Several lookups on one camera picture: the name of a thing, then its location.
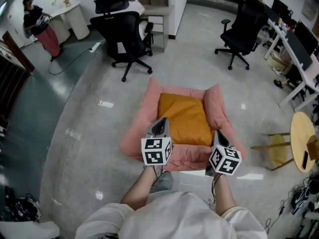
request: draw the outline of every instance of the door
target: door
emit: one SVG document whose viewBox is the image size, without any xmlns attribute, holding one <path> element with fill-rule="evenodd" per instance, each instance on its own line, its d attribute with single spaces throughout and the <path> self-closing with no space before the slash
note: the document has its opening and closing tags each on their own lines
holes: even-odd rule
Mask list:
<svg viewBox="0 0 319 239">
<path fill-rule="evenodd" d="M 8 18 L 8 31 L 11 34 L 14 41 L 17 43 L 19 48 L 28 46 L 33 43 L 33 36 L 27 39 L 23 33 L 23 7 L 16 9 L 12 6 L 7 13 Z"/>
</svg>

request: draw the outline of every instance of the floor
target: floor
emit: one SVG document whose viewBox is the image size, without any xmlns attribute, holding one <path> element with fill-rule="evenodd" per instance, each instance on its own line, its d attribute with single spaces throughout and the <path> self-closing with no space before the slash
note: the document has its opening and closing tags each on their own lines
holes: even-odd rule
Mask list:
<svg viewBox="0 0 319 239">
<path fill-rule="evenodd" d="M 281 200 L 308 175 L 294 164 L 271 172 L 267 153 L 251 151 L 250 146 L 267 144 L 267 133 L 289 131 L 292 105 L 296 104 L 278 107 L 290 90 L 274 86 L 276 75 L 262 57 L 266 51 L 262 46 L 246 56 L 250 71 L 238 59 L 229 71 L 230 55 L 214 54 L 216 47 L 223 47 L 219 36 L 225 18 L 234 21 L 235 15 L 187 4 L 177 39 L 169 41 L 165 53 L 142 60 L 153 67 L 152 77 L 162 85 L 207 89 L 220 84 L 229 120 L 247 149 L 247 159 L 229 177 L 233 195 L 239 206 L 249 208 L 265 224 L 267 218 L 277 218 Z M 125 65 L 112 68 L 110 62 L 103 46 L 68 99 L 48 151 L 41 207 L 45 217 L 60 226 L 65 239 L 74 238 L 76 228 L 94 211 L 120 201 L 143 168 L 121 153 L 119 144 L 150 76 L 134 64 L 122 83 Z M 100 101 L 114 106 L 100 106 Z M 185 173 L 173 176 L 174 189 L 212 198 L 211 178 Z M 289 205 L 272 227 L 270 238 L 291 237 L 299 230 L 301 212 L 292 216 Z"/>
<path fill-rule="evenodd" d="M 40 183 L 46 155 L 63 108 L 86 65 L 94 54 L 85 52 L 61 75 L 60 72 L 102 36 L 95 30 L 79 42 L 75 35 L 64 43 L 64 52 L 50 65 L 50 56 L 39 42 L 22 49 L 35 66 L 14 104 L 7 134 L 2 140 L 0 195 L 4 186 L 14 189 L 17 197 L 30 193 L 39 199 Z M 0 198 L 3 207 L 4 198 Z"/>
</svg>

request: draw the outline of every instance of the person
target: person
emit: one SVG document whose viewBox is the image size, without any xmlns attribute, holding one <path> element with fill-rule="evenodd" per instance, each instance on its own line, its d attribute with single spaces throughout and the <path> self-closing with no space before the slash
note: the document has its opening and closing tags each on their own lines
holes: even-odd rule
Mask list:
<svg viewBox="0 0 319 239">
<path fill-rule="evenodd" d="M 60 54 L 59 41 L 54 30 L 44 18 L 44 16 L 51 18 L 51 15 L 43 12 L 41 7 L 33 5 L 33 0 L 23 0 L 22 3 L 24 6 L 24 29 L 31 31 L 31 34 L 39 40 L 52 58 L 57 57 Z"/>
<path fill-rule="evenodd" d="M 171 191 L 170 172 L 146 166 L 121 202 L 92 214 L 75 239 L 266 239 L 253 214 L 236 206 L 226 176 L 213 185 L 216 212 L 193 193 Z"/>
<path fill-rule="evenodd" d="M 141 16 L 144 13 L 145 7 L 139 2 L 139 0 L 128 0 L 128 1 L 129 1 L 129 7 L 123 10 L 112 12 L 111 14 L 116 14 L 116 13 L 121 13 L 126 11 L 136 11 Z M 145 29 L 147 24 L 148 22 L 146 20 L 143 20 L 139 25 L 139 32 L 140 32 L 140 36 L 142 40 L 144 40 L 146 37 Z M 118 43 L 118 52 L 126 53 L 122 43 Z"/>
</svg>

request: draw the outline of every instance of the wooden stool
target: wooden stool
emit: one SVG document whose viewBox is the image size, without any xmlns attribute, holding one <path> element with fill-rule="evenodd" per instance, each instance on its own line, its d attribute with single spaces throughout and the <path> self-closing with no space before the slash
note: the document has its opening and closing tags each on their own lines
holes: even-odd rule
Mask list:
<svg viewBox="0 0 319 239">
<path fill-rule="evenodd" d="M 308 173 L 315 163 L 315 160 L 310 160 L 310 157 L 308 155 L 306 168 L 303 169 L 305 151 L 308 151 L 307 143 L 315 135 L 314 126 L 308 116 L 303 112 L 295 113 L 291 121 L 290 132 L 269 134 L 268 136 L 275 135 L 290 136 L 290 141 L 272 145 L 254 146 L 251 147 L 251 149 L 271 149 L 281 146 L 291 146 L 293 158 L 283 163 L 282 165 L 275 167 L 274 169 L 272 169 L 272 171 L 284 167 L 294 161 L 299 171 L 301 171 L 302 173 Z"/>
</svg>

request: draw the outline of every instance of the office chair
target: office chair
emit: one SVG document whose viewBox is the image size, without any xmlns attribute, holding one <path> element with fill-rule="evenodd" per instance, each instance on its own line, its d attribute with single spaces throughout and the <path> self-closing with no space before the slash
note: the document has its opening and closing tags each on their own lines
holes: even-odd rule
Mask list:
<svg viewBox="0 0 319 239">
<path fill-rule="evenodd" d="M 239 57 L 247 66 L 248 62 L 240 55 L 248 55 L 251 51 L 255 51 L 261 43 L 261 39 L 257 38 L 259 30 L 267 23 L 268 17 L 265 14 L 264 4 L 259 0 L 245 0 L 238 9 L 235 22 L 232 28 L 227 29 L 227 24 L 230 22 L 224 19 L 221 23 L 224 24 L 224 32 L 220 38 L 225 42 L 225 47 L 229 49 L 215 49 L 215 54 L 228 52 L 232 54 L 229 70 L 232 70 L 234 57 Z"/>
<path fill-rule="evenodd" d="M 126 9 L 129 6 L 127 0 L 95 0 L 94 2 L 96 14 L 103 14 L 103 16 L 92 18 L 90 22 L 106 39 L 107 52 L 115 60 L 112 66 L 115 67 L 118 63 L 128 63 L 122 82 L 126 81 L 126 75 L 134 62 L 148 68 L 148 74 L 151 74 L 152 68 L 139 58 L 153 54 L 151 49 L 153 23 L 147 24 L 145 29 L 147 35 L 142 40 L 139 33 L 140 15 L 137 12 L 111 14 L 111 12 Z M 118 43 L 123 44 L 126 53 L 119 53 Z"/>
</svg>

